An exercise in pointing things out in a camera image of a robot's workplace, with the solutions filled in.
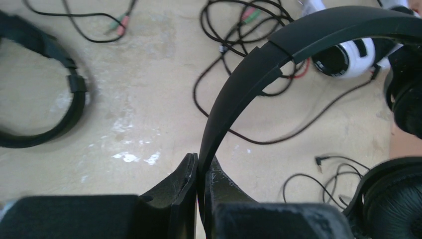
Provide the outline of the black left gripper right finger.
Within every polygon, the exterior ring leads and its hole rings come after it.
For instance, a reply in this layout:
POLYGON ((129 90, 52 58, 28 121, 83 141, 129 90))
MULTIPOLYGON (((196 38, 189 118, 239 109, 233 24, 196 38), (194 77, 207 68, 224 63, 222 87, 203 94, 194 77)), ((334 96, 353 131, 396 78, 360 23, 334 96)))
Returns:
POLYGON ((214 158, 204 175, 203 226, 209 239, 352 239, 347 219, 325 204, 259 203, 214 158))

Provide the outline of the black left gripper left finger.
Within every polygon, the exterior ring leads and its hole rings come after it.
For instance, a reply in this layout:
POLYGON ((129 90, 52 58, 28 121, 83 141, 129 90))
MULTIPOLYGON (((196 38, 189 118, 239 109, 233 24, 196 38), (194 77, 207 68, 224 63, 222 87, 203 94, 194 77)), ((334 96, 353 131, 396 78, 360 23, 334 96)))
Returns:
POLYGON ((30 196, 0 221, 3 239, 193 239, 198 156, 142 195, 30 196))

